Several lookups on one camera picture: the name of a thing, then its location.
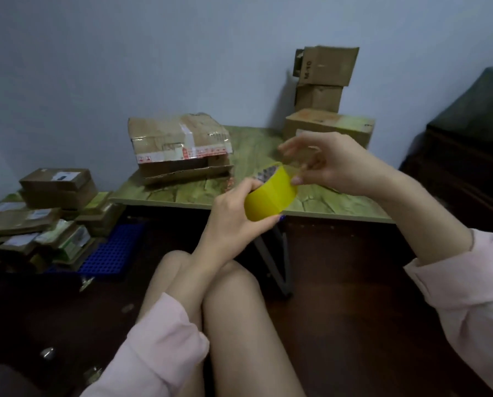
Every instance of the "table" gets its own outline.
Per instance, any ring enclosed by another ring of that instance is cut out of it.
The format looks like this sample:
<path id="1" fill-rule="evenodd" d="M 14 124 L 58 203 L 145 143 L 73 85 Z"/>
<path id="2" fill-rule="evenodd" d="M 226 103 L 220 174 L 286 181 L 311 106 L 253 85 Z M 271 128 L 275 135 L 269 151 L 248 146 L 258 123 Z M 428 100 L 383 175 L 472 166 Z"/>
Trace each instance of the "table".
<path id="1" fill-rule="evenodd" d="M 268 128 L 226 126 L 232 139 L 235 182 L 281 160 L 277 146 L 281 133 Z M 210 209 L 214 197 L 226 190 L 227 178 L 192 181 L 181 185 L 144 187 L 138 171 L 115 191 L 111 200 L 125 205 Z M 290 216 L 392 223 L 374 201 L 340 194 L 318 185 L 298 187 L 298 196 L 283 212 Z"/>

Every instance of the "painted fingernail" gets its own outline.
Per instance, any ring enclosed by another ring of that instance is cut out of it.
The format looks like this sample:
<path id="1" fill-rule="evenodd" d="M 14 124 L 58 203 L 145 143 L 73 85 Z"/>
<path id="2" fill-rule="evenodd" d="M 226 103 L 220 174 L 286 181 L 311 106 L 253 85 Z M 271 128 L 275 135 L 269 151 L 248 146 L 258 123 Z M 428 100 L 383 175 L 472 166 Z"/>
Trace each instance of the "painted fingernail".
<path id="1" fill-rule="evenodd" d="M 295 176 L 292 178 L 292 180 L 290 180 L 290 183 L 291 183 L 291 185 L 301 185 L 304 183 L 304 181 L 300 177 Z"/>

